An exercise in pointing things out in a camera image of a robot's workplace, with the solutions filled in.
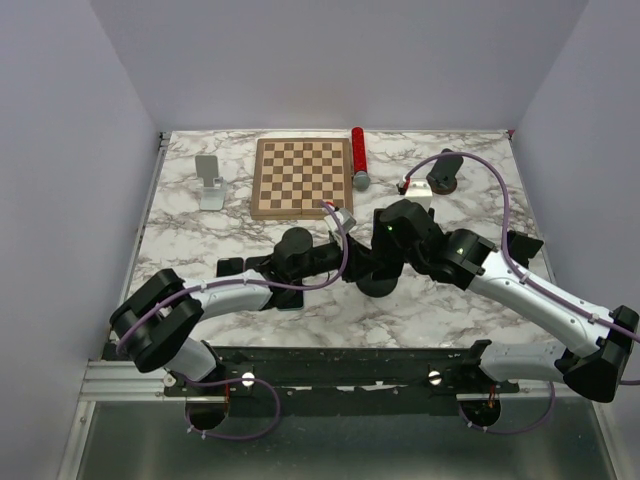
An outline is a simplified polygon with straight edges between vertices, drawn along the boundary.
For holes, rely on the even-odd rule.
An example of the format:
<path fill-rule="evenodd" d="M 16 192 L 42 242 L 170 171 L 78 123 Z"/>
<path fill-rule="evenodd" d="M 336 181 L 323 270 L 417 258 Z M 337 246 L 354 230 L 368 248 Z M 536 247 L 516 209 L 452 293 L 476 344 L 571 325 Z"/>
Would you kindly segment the black round phone stand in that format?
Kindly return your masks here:
<path fill-rule="evenodd" d="M 372 274 L 356 281 L 356 287 L 364 295 L 371 298 L 382 298 L 390 295 L 396 288 L 398 278 L 374 279 Z"/>

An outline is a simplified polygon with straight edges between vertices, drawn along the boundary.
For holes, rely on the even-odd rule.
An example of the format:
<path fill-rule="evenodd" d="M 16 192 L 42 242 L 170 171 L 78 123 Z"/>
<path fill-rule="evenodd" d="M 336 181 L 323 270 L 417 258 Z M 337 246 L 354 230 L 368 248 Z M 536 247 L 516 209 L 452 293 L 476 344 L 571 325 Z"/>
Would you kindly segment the purple-cased black phone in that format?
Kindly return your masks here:
<path fill-rule="evenodd" d="M 242 257 L 219 259 L 216 264 L 216 276 L 228 277 L 245 271 L 245 260 Z"/>

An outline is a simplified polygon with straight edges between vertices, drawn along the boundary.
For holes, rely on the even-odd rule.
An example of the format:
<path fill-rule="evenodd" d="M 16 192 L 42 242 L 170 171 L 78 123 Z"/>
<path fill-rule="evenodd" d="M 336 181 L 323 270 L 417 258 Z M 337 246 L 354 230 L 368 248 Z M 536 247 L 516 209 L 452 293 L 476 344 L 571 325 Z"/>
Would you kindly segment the teal-backed phone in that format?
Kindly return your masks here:
<path fill-rule="evenodd" d="M 292 286 L 302 286 L 301 280 L 295 280 L 286 284 L 285 288 L 271 286 L 272 297 L 270 305 L 280 311 L 300 310 L 304 306 L 304 293 L 301 290 L 292 289 Z"/>

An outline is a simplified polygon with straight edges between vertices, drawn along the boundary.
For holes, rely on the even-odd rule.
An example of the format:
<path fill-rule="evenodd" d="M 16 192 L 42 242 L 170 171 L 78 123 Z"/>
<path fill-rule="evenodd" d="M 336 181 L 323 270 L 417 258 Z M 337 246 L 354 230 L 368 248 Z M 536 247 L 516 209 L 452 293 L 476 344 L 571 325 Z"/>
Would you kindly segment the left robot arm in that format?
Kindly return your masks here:
<path fill-rule="evenodd" d="M 308 230 L 293 227 L 271 254 L 244 261 L 238 274 L 188 282 L 172 269 L 156 273 L 112 314 L 116 350 L 141 373 L 165 369 L 209 395 L 220 387 L 224 369 L 210 346 L 191 338 L 199 321 L 283 308 L 305 290 L 308 277 L 333 272 L 357 282 L 380 265 L 371 249 L 351 236 L 316 246 Z"/>

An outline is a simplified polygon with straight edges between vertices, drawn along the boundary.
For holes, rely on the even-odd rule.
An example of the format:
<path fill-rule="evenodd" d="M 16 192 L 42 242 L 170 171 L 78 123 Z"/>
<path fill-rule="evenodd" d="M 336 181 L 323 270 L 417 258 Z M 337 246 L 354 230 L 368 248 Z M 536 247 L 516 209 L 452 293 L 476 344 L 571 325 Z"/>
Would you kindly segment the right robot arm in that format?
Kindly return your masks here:
<path fill-rule="evenodd" d="M 467 389 L 540 380 L 562 382 L 592 401 L 613 401 L 639 338 L 639 315 L 631 308 L 610 310 L 582 300 L 513 263 L 470 230 L 443 232 L 431 211 L 409 200 L 375 210 L 372 249 L 385 264 L 376 279 L 396 277 L 410 265 L 436 283 L 498 302 L 553 336 L 542 344 L 489 343 L 460 367 Z"/>

